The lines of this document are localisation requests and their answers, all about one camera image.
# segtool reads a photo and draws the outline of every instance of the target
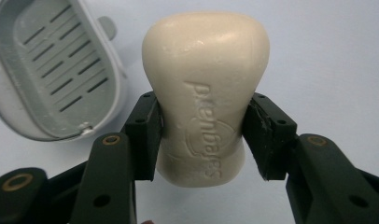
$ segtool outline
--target white background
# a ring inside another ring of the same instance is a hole
[[[116,23],[113,45],[131,83],[125,109],[104,133],[119,130],[138,97],[151,90],[142,67],[141,44],[152,23],[178,12],[229,10],[257,19],[269,34],[271,57],[257,92],[297,121],[298,133],[327,136],[357,168],[379,175],[379,1],[88,3],[96,17],[106,15]],[[18,136],[0,120],[0,175],[29,166],[57,175],[87,159],[93,138],[40,143]],[[220,187],[182,189],[158,174],[152,183],[138,182],[138,220],[294,223],[285,182],[264,182],[248,149],[246,155],[241,173]]]

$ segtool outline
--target black plastic bracket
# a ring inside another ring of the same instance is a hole
[[[284,180],[289,162],[288,144],[297,136],[297,123],[268,97],[254,93],[242,131],[261,176],[265,180]]]
[[[136,223],[135,187],[129,138],[97,138],[78,191],[72,224]]]
[[[328,138],[303,134],[288,197],[297,223],[379,223],[379,194]]]

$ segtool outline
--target soap dish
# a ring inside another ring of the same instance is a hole
[[[116,29],[82,0],[0,2],[0,117],[40,141],[79,138],[122,109]]]

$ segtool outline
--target white soap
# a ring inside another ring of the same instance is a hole
[[[268,58],[264,28],[241,14],[179,14],[148,30],[143,65],[161,105],[157,168],[164,178],[212,187],[239,173],[242,120]]]

